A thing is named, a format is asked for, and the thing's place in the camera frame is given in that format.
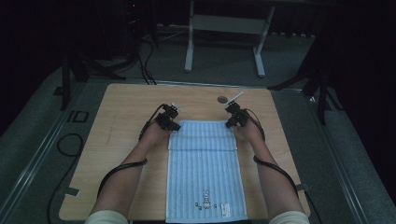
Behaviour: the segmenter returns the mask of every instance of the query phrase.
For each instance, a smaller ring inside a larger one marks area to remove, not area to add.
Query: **person's hand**
[[[142,138],[140,139],[140,142],[155,146],[161,143],[161,141],[168,137],[171,133],[172,131],[163,130],[157,122],[154,122],[147,127]]]
[[[262,133],[259,130],[259,127],[251,120],[251,118],[247,119],[247,124],[245,127],[241,126],[233,126],[233,130],[236,133],[241,134],[246,140],[249,141],[250,144],[256,141],[263,141]]]

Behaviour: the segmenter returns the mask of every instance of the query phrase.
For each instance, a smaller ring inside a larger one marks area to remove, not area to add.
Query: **black wire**
[[[142,131],[140,131],[140,134],[139,134],[139,141],[140,141],[140,139],[142,138],[143,133],[146,131],[146,129],[147,129],[151,124],[153,124],[153,123],[156,122],[156,121],[154,121],[154,122],[151,122],[151,121],[152,121],[152,119],[154,118],[154,116],[158,113],[158,111],[161,109],[161,107],[163,107],[164,105],[165,105],[165,104],[162,104],[162,105],[158,106],[158,108],[157,108],[157,109],[154,111],[154,113],[151,115],[151,118],[149,118],[149,120],[146,122],[145,126],[143,126]]]
[[[111,171],[109,171],[105,177],[102,179],[102,182],[100,183],[99,186],[99,190],[98,193],[96,195],[96,198],[99,197],[100,192],[102,191],[102,188],[105,186],[105,183],[107,182],[107,180],[114,175],[116,172],[121,171],[121,170],[125,170],[127,168],[132,168],[132,167],[136,167],[136,166],[143,166],[146,163],[148,163],[147,159],[144,159],[143,161],[138,161],[138,162],[130,162],[130,163],[126,163],[126,164],[121,164],[119,166],[117,166],[116,168],[112,169]]]
[[[256,114],[255,114],[253,111],[249,110],[249,109],[247,109],[247,111],[249,111],[250,113],[252,113],[252,114],[254,115],[254,117],[256,118],[257,122],[255,122],[256,120],[253,119],[253,118],[249,115],[249,113],[247,113],[248,117],[253,121],[253,123],[254,123],[254,124],[259,128],[259,130],[261,131],[261,130],[262,130],[262,125],[260,124],[260,121],[259,121],[258,117],[256,116]],[[255,162],[257,162],[258,164],[260,164],[260,165],[265,165],[265,166],[267,166],[267,167],[269,167],[269,168],[272,168],[272,169],[274,169],[274,170],[280,172],[282,175],[284,175],[284,176],[289,180],[289,182],[291,183],[291,185],[293,186],[294,191],[296,192],[297,197],[298,197],[297,187],[296,187],[294,181],[291,179],[291,177],[289,176],[289,174],[288,174],[286,171],[284,171],[284,170],[283,170],[282,168],[280,168],[279,166],[276,166],[276,165],[274,165],[274,164],[272,164],[272,163],[270,163],[270,162],[260,161],[259,159],[257,159],[256,156],[253,157],[253,160],[254,160]],[[318,221],[319,221],[319,223],[321,224],[321,223],[322,223],[322,220],[321,220],[320,214],[319,214],[319,212],[318,212],[318,209],[315,207],[315,204],[314,204],[314,202],[312,201],[311,197],[309,196],[308,192],[306,192],[306,190],[304,190],[304,193],[305,193],[305,196],[306,196],[306,198],[308,199],[308,201],[311,203],[312,208],[314,209],[315,214],[317,215]]]
[[[140,58],[140,55],[139,55],[139,54],[137,55],[137,60],[138,60],[139,63],[140,63],[140,70],[141,70],[141,73],[142,73],[142,78],[145,79],[145,81],[146,81],[146,83],[147,83],[148,85],[150,85],[148,79],[146,78],[144,69],[143,69],[142,58]]]
[[[76,137],[78,138],[79,142],[80,142],[80,145],[79,145],[79,149],[78,149],[78,153],[77,153],[77,154],[68,154],[68,153],[65,153],[65,152],[62,151],[61,148],[60,148],[60,144],[61,144],[62,140],[64,140],[66,137],[69,137],[69,136],[76,136]],[[49,224],[52,223],[52,222],[51,222],[51,218],[50,218],[50,208],[51,208],[51,205],[52,205],[52,201],[53,201],[53,199],[55,198],[56,193],[57,193],[57,192],[59,191],[59,189],[61,188],[61,185],[62,185],[62,183],[64,182],[64,180],[66,179],[67,175],[70,173],[70,171],[72,170],[72,168],[73,168],[74,165],[76,164],[76,162],[77,162],[79,156],[81,155],[82,149],[84,148],[84,141],[82,140],[81,135],[79,135],[78,133],[69,133],[69,134],[63,136],[61,139],[58,140],[57,148],[58,148],[58,151],[59,151],[61,154],[65,155],[66,157],[74,157],[74,160],[73,160],[73,163],[72,163],[72,164],[69,166],[69,168],[67,169],[67,171],[66,171],[66,173],[64,174],[64,176],[62,177],[61,181],[59,181],[59,183],[58,183],[58,185],[56,186],[55,190],[52,192],[52,194],[51,194],[51,196],[50,196],[50,198],[49,198],[49,202],[47,203],[47,222],[48,222]]]
[[[141,69],[141,73],[142,73],[143,79],[146,80],[146,83],[148,83],[148,85],[157,85],[157,83],[155,82],[154,77],[152,76],[152,74],[148,70],[149,58],[151,57],[151,54],[154,51],[154,47],[147,40],[142,39],[142,42],[143,43],[147,43],[147,44],[150,45],[150,52],[149,52],[148,57],[147,57],[147,59],[146,59],[144,64],[142,62],[142,58],[140,57],[140,55],[138,55],[138,59],[139,59],[139,63],[140,63],[140,69]]]

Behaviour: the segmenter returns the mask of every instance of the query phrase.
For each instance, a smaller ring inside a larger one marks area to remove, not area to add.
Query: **blue striped towel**
[[[248,219],[236,142],[225,122],[182,120],[172,133],[166,222]]]

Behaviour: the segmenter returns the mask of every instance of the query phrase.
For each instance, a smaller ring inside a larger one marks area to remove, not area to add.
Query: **wooden tabletop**
[[[86,219],[96,200],[102,178],[118,166],[136,145],[145,122],[161,104],[176,103],[182,119],[226,120],[230,117],[218,103],[219,96],[228,99],[236,94],[243,108],[252,110],[265,130],[266,144],[274,158],[296,184],[300,178],[290,154],[271,93],[266,89],[224,87],[111,84],[107,87],[90,135],[79,159],[70,188],[79,189],[78,196],[67,195],[60,210],[63,220]],[[248,142],[236,136],[238,158],[245,191],[249,219],[267,219],[257,166]],[[139,187],[128,218],[132,220],[165,220],[168,141],[152,149],[144,166]],[[310,215],[303,193],[300,200]]]

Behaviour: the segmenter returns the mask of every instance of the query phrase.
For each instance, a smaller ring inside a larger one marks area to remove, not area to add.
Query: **small metal object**
[[[243,92],[241,91],[239,94],[237,94],[233,99],[227,101],[227,105],[229,105],[230,103],[234,102],[236,99],[238,99],[241,95],[243,94]]]
[[[219,96],[218,97],[218,102],[224,105],[224,104],[226,104],[228,102],[228,99],[225,96]]]

